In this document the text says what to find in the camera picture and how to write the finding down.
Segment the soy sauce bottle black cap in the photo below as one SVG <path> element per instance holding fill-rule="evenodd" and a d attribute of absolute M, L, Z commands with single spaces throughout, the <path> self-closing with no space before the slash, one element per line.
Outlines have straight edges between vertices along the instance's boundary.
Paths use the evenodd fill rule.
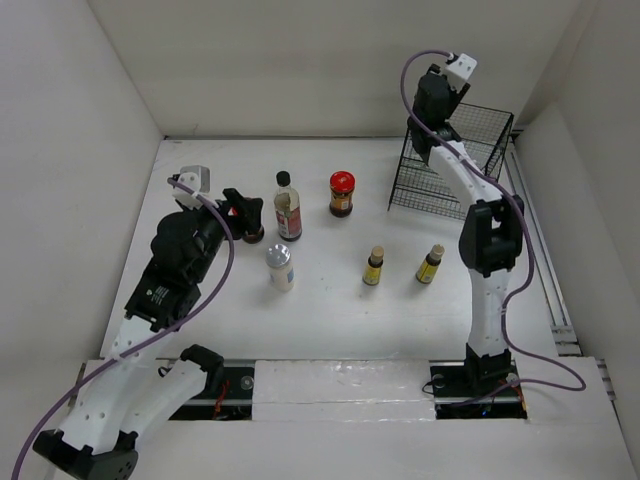
<path fill-rule="evenodd" d="M 300 197 L 291 185 L 287 171 L 276 174 L 278 189 L 274 196 L 274 210 L 280 237 L 289 242 L 298 240 L 302 235 Z"/>

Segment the white shaker silver lid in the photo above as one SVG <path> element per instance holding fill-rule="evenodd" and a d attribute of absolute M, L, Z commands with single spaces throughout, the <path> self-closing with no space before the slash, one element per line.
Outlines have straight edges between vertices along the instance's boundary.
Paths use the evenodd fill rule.
<path fill-rule="evenodd" d="M 281 292 L 294 286 L 294 269 L 290 249 L 284 244 L 270 246 L 265 254 L 271 285 Z"/>

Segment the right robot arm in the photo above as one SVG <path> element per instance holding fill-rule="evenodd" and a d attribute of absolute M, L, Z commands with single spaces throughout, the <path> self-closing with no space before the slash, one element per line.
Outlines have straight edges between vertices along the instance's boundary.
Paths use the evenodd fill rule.
<path fill-rule="evenodd" d="M 434 373 L 437 395 L 462 398 L 493 391 L 512 372 L 501 315 L 511 271 L 522 252 L 517 214 L 523 204 L 515 197 L 517 206 L 512 207 L 511 197 L 487 182 L 472 160 L 458 158 L 466 150 L 449 119 L 469 85 L 454 87 L 452 78 L 435 64 L 428 68 L 418 82 L 407 126 L 415 152 L 466 211 L 458 250 L 471 279 L 471 330 L 463 365 Z"/>

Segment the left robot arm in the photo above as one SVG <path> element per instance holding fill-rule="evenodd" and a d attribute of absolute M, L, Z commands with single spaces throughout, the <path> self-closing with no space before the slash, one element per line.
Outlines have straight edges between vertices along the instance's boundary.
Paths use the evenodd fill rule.
<path fill-rule="evenodd" d="M 260 241 L 263 201 L 234 188 L 211 202 L 175 185 L 180 209 L 165 216 L 152 257 L 130 299 L 108 360 L 80 383 L 69 416 L 38 433 L 33 449 L 75 479 L 128 479 L 148 440 L 189 399 L 222 387 L 224 359 L 194 344 L 164 375 L 156 359 L 209 303 L 199 289 L 222 243 Z"/>

